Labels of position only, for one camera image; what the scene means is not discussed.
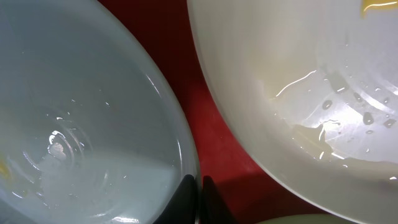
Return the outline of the white plate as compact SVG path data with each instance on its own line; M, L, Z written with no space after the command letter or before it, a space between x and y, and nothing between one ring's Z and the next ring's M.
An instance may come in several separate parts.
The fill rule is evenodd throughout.
M252 159L305 201L397 222L397 1L192 0L211 95Z

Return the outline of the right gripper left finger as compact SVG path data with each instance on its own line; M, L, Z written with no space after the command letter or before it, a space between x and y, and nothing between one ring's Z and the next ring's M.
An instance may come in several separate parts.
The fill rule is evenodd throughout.
M185 175L154 224L194 224L198 208L198 187L194 176Z

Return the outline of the light blue plate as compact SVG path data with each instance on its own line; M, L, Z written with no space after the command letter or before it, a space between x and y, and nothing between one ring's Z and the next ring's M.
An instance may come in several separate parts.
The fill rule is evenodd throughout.
M2 223L154 223L188 174L183 111L109 10L1 2Z

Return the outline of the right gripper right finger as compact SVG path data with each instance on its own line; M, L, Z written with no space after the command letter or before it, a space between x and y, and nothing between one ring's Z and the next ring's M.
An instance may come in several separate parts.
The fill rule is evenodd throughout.
M201 224L237 224L210 176L204 176L200 204Z

